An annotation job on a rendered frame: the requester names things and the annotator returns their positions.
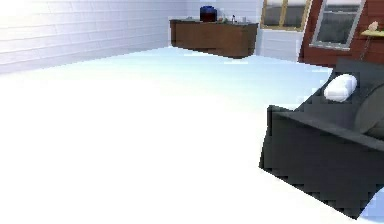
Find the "brown wooden sideboard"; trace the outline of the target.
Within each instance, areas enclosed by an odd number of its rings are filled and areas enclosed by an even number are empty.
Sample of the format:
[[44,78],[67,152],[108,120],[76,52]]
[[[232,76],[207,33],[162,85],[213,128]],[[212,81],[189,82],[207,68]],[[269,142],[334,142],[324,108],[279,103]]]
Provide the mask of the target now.
[[172,19],[173,47],[241,59],[254,54],[257,23],[219,23]]

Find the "blue and dark red pot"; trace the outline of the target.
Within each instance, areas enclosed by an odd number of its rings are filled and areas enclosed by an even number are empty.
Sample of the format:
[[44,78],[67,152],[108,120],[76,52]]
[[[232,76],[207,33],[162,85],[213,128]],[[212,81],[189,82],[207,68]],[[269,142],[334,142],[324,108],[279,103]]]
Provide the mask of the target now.
[[200,20],[203,22],[215,22],[217,10],[213,6],[202,6],[200,8]]

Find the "dark grey sofa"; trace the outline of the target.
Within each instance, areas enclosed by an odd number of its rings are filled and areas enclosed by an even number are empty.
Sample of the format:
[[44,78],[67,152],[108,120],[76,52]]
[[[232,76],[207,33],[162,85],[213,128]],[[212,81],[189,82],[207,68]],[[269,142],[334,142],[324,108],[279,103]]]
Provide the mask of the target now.
[[344,102],[327,100],[321,86],[294,110],[268,107],[259,167],[356,219],[384,188],[384,141],[354,130],[362,101],[384,83],[384,64],[340,58],[328,81],[342,74],[357,79]]

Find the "wooden framed window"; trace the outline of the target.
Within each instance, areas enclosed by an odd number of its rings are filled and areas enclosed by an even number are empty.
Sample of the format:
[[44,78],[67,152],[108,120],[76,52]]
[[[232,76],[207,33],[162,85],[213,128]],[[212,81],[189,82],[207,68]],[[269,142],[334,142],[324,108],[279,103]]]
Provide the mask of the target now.
[[312,0],[264,0],[261,28],[301,32]]

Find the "white pillow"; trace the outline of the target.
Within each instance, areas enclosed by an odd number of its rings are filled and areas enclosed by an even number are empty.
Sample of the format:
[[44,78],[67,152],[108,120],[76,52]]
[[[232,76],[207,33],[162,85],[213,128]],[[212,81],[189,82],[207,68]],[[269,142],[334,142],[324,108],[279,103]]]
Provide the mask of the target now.
[[357,79],[350,74],[342,74],[334,78],[324,89],[324,97],[335,102],[346,101],[357,87]]

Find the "grey framed window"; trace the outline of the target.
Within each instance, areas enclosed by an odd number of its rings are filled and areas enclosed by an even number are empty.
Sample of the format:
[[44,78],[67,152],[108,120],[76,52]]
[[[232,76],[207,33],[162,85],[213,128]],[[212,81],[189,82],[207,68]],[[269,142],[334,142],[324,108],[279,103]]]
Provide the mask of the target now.
[[311,47],[347,51],[366,0],[323,0]]

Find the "grey round cushion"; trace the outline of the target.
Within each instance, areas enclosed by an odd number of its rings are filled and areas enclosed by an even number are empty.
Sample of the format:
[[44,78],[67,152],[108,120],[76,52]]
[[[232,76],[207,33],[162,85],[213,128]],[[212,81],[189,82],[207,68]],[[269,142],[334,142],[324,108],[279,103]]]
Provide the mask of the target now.
[[384,141],[384,83],[372,89],[362,101],[354,130]]

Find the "yellow side table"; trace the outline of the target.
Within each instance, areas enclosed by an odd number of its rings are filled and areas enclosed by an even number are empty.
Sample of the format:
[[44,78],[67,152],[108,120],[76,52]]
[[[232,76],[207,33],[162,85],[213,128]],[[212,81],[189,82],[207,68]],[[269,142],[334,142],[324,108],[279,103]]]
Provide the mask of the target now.
[[366,37],[366,41],[365,41],[365,44],[364,44],[364,47],[363,47],[363,50],[360,54],[360,60],[363,60],[366,53],[368,52],[368,49],[369,49],[369,45],[370,45],[370,42],[371,42],[371,39],[374,38],[374,37],[379,37],[379,38],[384,38],[384,31],[370,31],[370,30],[365,30],[361,33],[362,36],[365,36]]

